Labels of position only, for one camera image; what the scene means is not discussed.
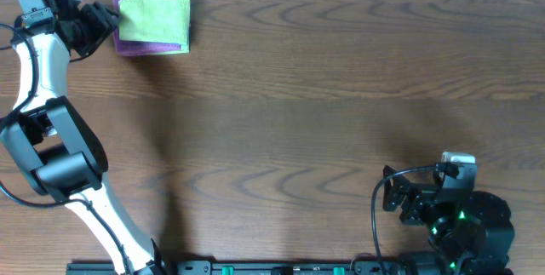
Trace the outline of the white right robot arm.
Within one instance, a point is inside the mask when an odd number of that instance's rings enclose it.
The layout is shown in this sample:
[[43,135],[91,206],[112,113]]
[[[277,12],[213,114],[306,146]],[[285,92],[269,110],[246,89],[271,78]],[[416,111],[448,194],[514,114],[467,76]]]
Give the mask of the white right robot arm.
[[408,226],[424,226],[432,250],[401,255],[386,264],[376,234],[376,259],[384,274],[511,274],[508,251],[514,240],[508,203],[476,191],[477,165],[442,160],[397,171],[385,166],[374,191],[384,188],[382,208]]

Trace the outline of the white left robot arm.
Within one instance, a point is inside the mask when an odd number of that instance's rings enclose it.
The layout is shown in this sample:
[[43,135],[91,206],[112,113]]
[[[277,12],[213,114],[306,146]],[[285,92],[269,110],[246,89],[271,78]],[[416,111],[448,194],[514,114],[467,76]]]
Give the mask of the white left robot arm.
[[158,246],[130,218],[110,184],[100,140],[67,98],[66,75],[118,27],[118,15],[82,0],[17,0],[22,13],[9,27],[20,59],[20,90],[1,120],[1,142],[33,191],[51,197],[36,209],[72,211],[101,243],[116,274],[170,274]]

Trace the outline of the green microfiber cloth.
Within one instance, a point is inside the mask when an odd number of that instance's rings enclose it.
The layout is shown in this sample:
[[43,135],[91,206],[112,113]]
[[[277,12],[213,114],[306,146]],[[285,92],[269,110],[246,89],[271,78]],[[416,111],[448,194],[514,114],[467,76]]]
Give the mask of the green microfiber cloth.
[[189,45],[191,0],[120,0],[122,41]]

